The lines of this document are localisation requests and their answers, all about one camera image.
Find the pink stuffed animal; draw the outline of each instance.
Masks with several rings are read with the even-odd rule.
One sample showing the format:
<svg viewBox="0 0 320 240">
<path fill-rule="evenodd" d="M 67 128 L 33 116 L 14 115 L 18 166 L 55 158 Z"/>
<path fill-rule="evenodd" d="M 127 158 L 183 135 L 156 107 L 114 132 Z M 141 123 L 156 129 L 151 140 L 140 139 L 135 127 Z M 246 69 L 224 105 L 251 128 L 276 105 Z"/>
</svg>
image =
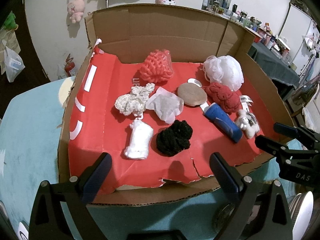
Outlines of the pink stuffed animal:
<svg viewBox="0 0 320 240">
<path fill-rule="evenodd" d="M 176 5 L 175 0 L 156 0 L 157 4 Z"/>
<path fill-rule="evenodd" d="M 68 3 L 68 13 L 71 15 L 70 20 L 72 23 L 80 22 L 83 17 L 85 9 L 84 0 L 74 0 Z"/>
</svg>

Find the red cardboard liner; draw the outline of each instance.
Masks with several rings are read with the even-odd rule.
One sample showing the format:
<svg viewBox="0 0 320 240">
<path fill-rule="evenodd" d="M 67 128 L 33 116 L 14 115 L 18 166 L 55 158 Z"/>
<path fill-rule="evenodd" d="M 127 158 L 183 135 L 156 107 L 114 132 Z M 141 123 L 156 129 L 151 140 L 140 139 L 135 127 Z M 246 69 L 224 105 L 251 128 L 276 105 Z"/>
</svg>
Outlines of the red cardboard liner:
<svg viewBox="0 0 320 240">
<path fill-rule="evenodd" d="M 204 78 L 202 64 L 172 63 L 172 66 L 174 77 L 168 82 L 156 84 L 155 91 L 162 86 L 175 93 L 177 87 L 189 78 L 196 78 L 203 86 L 209 85 Z M 140 67 L 141 64 L 122 64 L 115 55 L 95 47 L 76 96 L 76 102 L 79 103 L 73 106 L 71 114 L 68 146 L 71 176 L 79 176 L 102 152 L 111 154 L 112 169 L 98 192 L 98 195 L 105 195 L 123 185 L 160 187 L 164 179 L 188 184 L 211 176 L 209 157 L 213 152 L 220 152 L 230 165 L 250 163 L 261 153 L 254 144 L 254 138 L 248 140 L 243 136 L 235 144 L 204 117 L 200 107 L 184 106 L 176 119 L 186 120 L 193 128 L 190 149 L 174 157 L 160 154 L 156 149 L 156 135 L 169 125 L 161 121 L 154 111 L 147 110 L 143 122 L 154 129 L 149 156 L 143 161 L 127 159 L 124 150 L 129 145 L 132 131 L 129 124 L 134 117 L 120 114 L 114 103 L 120 95 L 129 93 L 133 84 L 146 85 L 145 81 L 139 79 Z M 237 94 L 248 95 L 253 100 L 251 112 L 258 119 L 259 134 L 279 140 L 273 131 L 271 115 L 246 77 Z M 234 121 L 236 114 L 230 118 Z"/>
</svg>

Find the dark tablecloth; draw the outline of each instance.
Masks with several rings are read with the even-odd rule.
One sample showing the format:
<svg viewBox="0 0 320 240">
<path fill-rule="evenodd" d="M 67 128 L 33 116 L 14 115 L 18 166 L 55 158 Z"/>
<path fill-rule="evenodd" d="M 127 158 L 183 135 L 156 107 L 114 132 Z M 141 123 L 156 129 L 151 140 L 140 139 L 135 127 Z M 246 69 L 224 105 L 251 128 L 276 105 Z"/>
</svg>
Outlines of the dark tablecloth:
<svg viewBox="0 0 320 240">
<path fill-rule="evenodd" d="M 285 98 L 288 93 L 299 86 L 300 77 L 298 74 L 261 42 L 253 43 L 248 55 L 259 64 L 270 79 L 276 81 L 275 84 L 278 82 L 284 84 L 279 91 L 281 98 Z"/>
</svg>

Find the small sheep plush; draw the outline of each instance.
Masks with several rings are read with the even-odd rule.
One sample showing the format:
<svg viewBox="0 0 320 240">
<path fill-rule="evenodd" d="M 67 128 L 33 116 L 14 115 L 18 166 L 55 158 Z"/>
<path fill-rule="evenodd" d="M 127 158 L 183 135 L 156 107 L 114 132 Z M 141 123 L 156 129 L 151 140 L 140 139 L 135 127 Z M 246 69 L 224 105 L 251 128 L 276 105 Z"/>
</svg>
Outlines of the small sheep plush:
<svg viewBox="0 0 320 240">
<path fill-rule="evenodd" d="M 241 109 L 238 111 L 238 116 L 239 117 L 235 121 L 235 124 L 244 131 L 244 134 L 248 139 L 252 139 L 255 134 L 260 132 L 257 118 L 253 113 Z"/>
<path fill-rule="evenodd" d="M 85 9 L 84 0 L 74 0 L 68 3 L 68 13 L 71 15 L 70 20 L 72 23 L 80 22 L 83 17 Z"/>
</svg>

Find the white stripe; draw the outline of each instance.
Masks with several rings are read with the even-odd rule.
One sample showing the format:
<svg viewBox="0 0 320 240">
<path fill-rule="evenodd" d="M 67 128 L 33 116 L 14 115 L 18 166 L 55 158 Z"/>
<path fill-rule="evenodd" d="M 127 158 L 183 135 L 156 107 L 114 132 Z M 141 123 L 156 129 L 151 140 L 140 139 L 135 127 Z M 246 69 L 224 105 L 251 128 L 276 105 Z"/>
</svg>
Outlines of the white stripe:
<svg viewBox="0 0 320 240">
<path fill-rule="evenodd" d="M 78 107 L 78 109 L 79 109 L 81 112 L 84 112 L 85 106 L 83 106 L 83 105 L 80 104 L 80 102 L 79 102 L 79 100 L 78 100 L 77 97 L 76 97 L 75 103 L 76 103 L 76 107 Z"/>
<path fill-rule="evenodd" d="M 74 140 L 78 136 L 81 128 L 82 128 L 82 122 L 78 120 L 75 130 L 70 132 L 70 140 Z"/>
<path fill-rule="evenodd" d="M 87 91 L 87 92 L 90 91 L 90 87 L 91 87 L 91 84 L 92 84 L 92 80 L 93 80 L 94 74 L 96 73 L 96 70 L 97 70 L 97 67 L 92 65 L 91 69 L 90 69 L 90 72 L 89 72 L 89 75 L 88 75 L 87 80 L 86 80 L 85 85 L 84 85 L 84 90 Z"/>
</svg>

